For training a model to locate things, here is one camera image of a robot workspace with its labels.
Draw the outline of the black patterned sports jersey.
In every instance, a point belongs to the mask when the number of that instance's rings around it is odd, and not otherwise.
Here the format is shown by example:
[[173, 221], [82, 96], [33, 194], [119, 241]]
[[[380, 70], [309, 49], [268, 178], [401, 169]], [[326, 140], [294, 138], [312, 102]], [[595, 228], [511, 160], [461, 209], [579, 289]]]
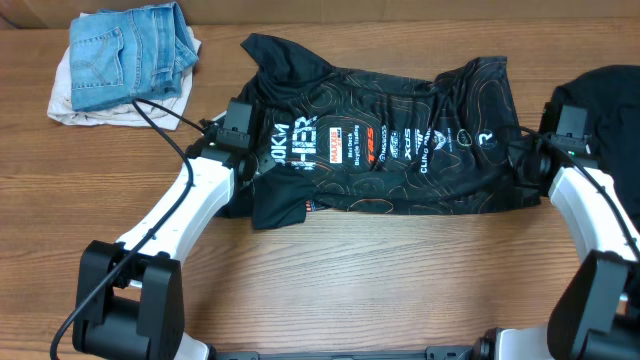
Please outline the black patterned sports jersey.
[[521, 137], [503, 56], [432, 80], [334, 66], [292, 41], [252, 34], [257, 64], [240, 93], [257, 113], [266, 169], [222, 209], [257, 230], [310, 211], [497, 213], [536, 206], [507, 147]]

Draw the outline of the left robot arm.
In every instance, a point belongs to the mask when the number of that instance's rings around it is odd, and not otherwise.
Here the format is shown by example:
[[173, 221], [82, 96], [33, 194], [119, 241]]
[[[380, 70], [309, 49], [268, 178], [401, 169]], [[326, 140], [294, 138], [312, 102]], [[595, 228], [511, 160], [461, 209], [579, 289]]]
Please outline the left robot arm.
[[213, 359], [216, 350], [185, 331], [182, 267], [210, 220], [251, 180], [258, 107], [233, 98], [177, 153], [183, 165], [169, 190], [113, 243], [93, 241], [80, 260], [71, 329], [82, 353], [105, 359]]

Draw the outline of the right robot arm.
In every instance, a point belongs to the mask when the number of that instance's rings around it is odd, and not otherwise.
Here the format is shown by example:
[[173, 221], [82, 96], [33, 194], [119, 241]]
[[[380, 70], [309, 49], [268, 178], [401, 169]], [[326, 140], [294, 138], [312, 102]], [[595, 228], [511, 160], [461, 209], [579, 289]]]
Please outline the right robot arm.
[[509, 147], [517, 179], [547, 196], [573, 238], [580, 267], [545, 325], [492, 329], [446, 359], [636, 359], [639, 234], [600, 170], [587, 111], [546, 104], [530, 142]]

